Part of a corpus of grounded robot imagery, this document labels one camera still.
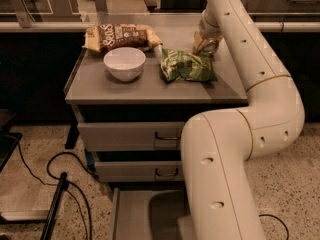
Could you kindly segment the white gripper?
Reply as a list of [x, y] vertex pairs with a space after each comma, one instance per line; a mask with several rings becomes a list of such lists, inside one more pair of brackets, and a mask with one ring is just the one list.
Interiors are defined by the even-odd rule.
[[195, 54], [204, 48], [207, 38], [217, 39], [222, 34], [214, 14], [208, 8], [201, 13], [199, 29], [194, 32], [193, 51]]

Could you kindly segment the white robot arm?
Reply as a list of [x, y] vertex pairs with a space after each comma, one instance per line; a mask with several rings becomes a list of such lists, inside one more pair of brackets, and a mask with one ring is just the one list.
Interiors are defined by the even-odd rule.
[[285, 149], [304, 125], [297, 87], [248, 15], [246, 1], [207, 0], [201, 15], [205, 36], [222, 33], [248, 104], [197, 114], [182, 130], [182, 168], [197, 240], [266, 240], [244, 163]]

